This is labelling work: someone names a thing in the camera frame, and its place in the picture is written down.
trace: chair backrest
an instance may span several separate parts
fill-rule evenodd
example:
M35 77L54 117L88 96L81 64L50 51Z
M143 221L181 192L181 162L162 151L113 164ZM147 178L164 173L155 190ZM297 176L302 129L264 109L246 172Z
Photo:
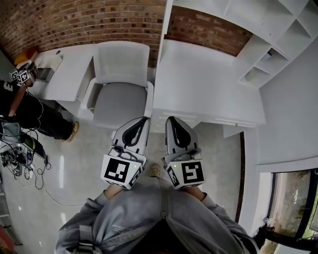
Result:
M96 82L127 82L147 87L149 46L135 42L102 42L95 45Z

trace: white floor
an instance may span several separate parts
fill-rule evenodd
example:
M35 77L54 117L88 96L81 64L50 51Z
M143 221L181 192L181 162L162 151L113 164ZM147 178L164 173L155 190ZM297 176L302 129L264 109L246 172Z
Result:
M239 135L223 139L221 125L201 123L195 128L203 149L207 181L203 191L223 206L234 219L239 196ZM23 175L15 180L2 168L3 185L12 225L23 246L23 254L54 253L59 228L76 214L86 198L97 197L108 184L99 178L103 155L111 144L112 131L80 122L73 142L66 143L40 136L52 168L44 173L44 188L37 190L35 177ZM161 163L166 153L164 134L150 133L148 160ZM43 167L41 159L35 162Z

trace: tan shoe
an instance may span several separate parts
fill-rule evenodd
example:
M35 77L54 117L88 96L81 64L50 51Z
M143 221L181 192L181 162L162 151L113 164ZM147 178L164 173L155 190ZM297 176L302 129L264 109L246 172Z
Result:
M152 164L150 177L160 178L160 176L161 176L161 166L157 163Z
M71 142L74 138L74 136L76 135L76 133L78 133L79 131L79 128L80 128L80 124L78 122L74 122L73 123L73 131L72 131L72 134L71 136L66 140L66 142Z

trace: brick wall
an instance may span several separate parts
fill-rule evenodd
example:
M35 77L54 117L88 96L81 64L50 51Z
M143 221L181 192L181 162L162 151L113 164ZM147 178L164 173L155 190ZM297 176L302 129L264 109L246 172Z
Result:
M165 39L192 43L237 56L252 33L206 13L173 6Z
M132 41L150 46L156 66L166 0L0 0L0 45L14 59L55 48Z

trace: chair seat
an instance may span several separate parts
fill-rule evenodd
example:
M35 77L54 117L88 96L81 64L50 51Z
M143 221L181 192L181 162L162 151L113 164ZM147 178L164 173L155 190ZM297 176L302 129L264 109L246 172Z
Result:
M100 127L117 129L128 121L142 117L147 91L130 83L109 83L103 86L94 110L94 122Z

